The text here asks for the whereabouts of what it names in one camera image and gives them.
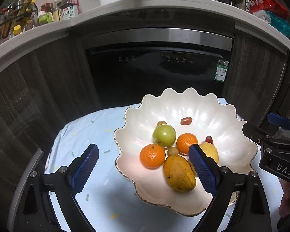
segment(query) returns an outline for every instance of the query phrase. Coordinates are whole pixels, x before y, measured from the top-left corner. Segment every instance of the mandarin orange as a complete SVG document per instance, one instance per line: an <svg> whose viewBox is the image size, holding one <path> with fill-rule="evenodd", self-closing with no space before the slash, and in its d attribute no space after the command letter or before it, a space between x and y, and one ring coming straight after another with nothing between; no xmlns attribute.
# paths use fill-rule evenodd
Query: mandarin orange
<svg viewBox="0 0 290 232"><path fill-rule="evenodd" d="M158 168L163 164L164 160L165 150L157 144L144 146L140 152L140 161L146 168Z"/></svg>
<svg viewBox="0 0 290 232"><path fill-rule="evenodd" d="M199 144L196 136L191 133L181 134L176 141L176 147L180 153L187 155L189 147L193 144Z"/></svg>

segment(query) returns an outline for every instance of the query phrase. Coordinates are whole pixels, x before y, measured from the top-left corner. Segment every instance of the yellow mark on tablecloth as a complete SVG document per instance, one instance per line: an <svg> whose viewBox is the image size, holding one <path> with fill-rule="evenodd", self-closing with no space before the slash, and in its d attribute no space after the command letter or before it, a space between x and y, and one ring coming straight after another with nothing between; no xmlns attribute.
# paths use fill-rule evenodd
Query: yellow mark on tablecloth
<svg viewBox="0 0 290 232"><path fill-rule="evenodd" d="M111 216L112 219L116 218L118 216L118 214L114 214Z"/></svg>

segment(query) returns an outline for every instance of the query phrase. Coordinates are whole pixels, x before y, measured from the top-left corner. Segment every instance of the red package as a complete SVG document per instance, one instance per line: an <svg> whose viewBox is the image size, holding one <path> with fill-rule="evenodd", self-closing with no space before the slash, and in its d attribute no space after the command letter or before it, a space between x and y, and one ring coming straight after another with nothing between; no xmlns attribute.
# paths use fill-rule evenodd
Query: red package
<svg viewBox="0 0 290 232"><path fill-rule="evenodd" d="M287 19L287 17L290 16L288 10L276 0L251 0L250 3L251 13L254 13L262 9L271 11L284 19Z"/></svg>

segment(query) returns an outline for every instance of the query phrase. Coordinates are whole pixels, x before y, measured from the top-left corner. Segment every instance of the fruit bowl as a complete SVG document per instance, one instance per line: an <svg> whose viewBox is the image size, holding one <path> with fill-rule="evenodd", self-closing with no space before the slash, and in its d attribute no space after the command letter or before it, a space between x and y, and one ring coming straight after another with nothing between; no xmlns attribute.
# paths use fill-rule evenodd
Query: fruit bowl
<svg viewBox="0 0 290 232"><path fill-rule="evenodd" d="M181 125L180 121L185 117L192 117L192 123ZM214 94L200 96L193 88L183 93L167 88L159 97L145 95L140 107L128 108L125 125L114 132L120 150L115 165L124 177L133 182L137 195L144 202L168 207L185 216L196 216L208 207L212 199L197 177L194 190L176 192L166 183L163 166L151 170L141 164L140 151L153 143L152 133L161 120L174 127L177 137L192 133L202 143L210 135L218 150L220 166L227 166L234 173L248 174L253 170L251 162L258 147L244 136L242 127L246 121L237 119L233 105L221 105ZM234 193L230 204L236 198Z"/></svg>

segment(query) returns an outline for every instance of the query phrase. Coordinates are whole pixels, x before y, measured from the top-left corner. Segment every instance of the green and white sticker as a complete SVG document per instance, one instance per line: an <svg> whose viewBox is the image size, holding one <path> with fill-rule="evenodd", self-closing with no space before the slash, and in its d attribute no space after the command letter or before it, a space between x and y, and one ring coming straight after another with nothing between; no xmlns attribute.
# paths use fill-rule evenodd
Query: green and white sticker
<svg viewBox="0 0 290 232"><path fill-rule="evenodd" d="M224 82L228 67L224 65L217 65L215 80Z"/></svg>

